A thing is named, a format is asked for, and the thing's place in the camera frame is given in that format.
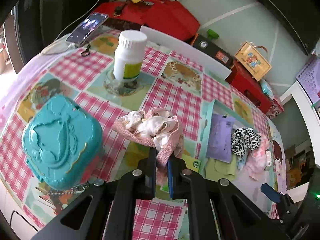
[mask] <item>tablecloth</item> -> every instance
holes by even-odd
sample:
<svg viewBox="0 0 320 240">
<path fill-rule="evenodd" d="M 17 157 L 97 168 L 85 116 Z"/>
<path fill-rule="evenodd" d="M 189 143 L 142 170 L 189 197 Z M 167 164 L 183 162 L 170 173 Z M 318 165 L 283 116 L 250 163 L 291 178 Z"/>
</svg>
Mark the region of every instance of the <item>tablecloth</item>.
<svg viewBox="0 0 320 240">
<path fill-rule="evenodd" d="M 21 146 L 23 129 L 55 93 L 73 99 L 102 126 L 105 155 L 92 179 L 119 179 L 133 170 L 139 159 L 147 156 L 146 147 L 129 142 L 111 130 L 116 119 L 132 110 L 163 107 L 176 114 L 183 125 L 184 154 L 194 158 L 198 158 L 201 147 L 200 113 L 205 101 L 219 100 L 272 140 L 270 121 L 248 98 L 196 62 L 152 42 L 148 42 L 145 48 L 137 82 L 129 83 L 121 96 L 114 93 L 110 84 L 114 79 L 113 58 L 119 33 L 106 29 L 91 42 L 88 57 L 82 57 L 83 48 L 79 48 L 61 56 L 32 77 L 3 129 L 0 138 L 1 176 L 23 210 L 39 227 L 61 212 L 88 186 L 74 187 L 68 192 L 54 191 L 39 183 L 25 163 Z M 137 200 L 133 238 L 188 239 L 188 236 L 179 235 L 180 229 L 187 227 L 188 215 L 185 214 L 187 206 L 183 200 L 173 201 L 167 192 L 157 187 L 154 200 Z"/>
</svg>

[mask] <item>white bottle cap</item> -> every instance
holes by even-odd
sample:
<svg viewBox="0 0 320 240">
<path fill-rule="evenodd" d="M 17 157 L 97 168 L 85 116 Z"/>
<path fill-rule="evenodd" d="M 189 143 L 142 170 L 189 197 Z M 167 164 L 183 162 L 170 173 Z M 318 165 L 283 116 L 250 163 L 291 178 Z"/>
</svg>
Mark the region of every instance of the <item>white bottle cap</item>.
<svg viewBox="0 0 320 240">
<path fill-rule="evenodd" d="M 125 49 L 144 49 L 147 44 L 147 36 L 136 30 L 126 30 L 120 33 L 119 45 Z"/>
</svg>

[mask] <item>smartphone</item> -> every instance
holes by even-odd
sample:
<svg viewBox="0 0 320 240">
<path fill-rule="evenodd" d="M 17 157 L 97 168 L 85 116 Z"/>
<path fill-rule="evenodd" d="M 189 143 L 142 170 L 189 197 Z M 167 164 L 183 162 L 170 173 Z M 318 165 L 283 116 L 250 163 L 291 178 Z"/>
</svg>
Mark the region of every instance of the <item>smartphone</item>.
<svg viewBox="0 0 320 240">
<path fill-rule="evenodd" d="M 89 35 L 108 19 L 107 14 L 92 13 L 67 38 L 67 41 L 82 45 Z"/>
</svg>

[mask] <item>barcode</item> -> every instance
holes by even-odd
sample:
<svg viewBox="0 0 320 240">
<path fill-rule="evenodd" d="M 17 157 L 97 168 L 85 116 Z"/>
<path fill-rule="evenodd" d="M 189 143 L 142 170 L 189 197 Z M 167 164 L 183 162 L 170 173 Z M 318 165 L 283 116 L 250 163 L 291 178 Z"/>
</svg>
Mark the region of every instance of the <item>barcode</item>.
<svg viewBox="0 0 320 240">
<path fill-rule="evenodd" d="M 227 56 L 223 56 L 221 61 L 224 62 L 225 64 L 228 62 L 229 58 Z"/>
</svg>

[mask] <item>purple basket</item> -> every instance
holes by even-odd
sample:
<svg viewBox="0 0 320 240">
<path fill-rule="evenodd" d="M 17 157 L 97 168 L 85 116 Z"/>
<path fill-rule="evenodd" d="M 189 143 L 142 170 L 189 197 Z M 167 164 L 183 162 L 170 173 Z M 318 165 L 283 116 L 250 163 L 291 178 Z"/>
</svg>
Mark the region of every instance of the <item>purple basket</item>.
<svg viewBox="0 0 320 240">
<path fill-rule="evenodd" d="M 320 59 L 312 56 L 296 76 L 314 104 L 320 99 Z"/>
</svg>

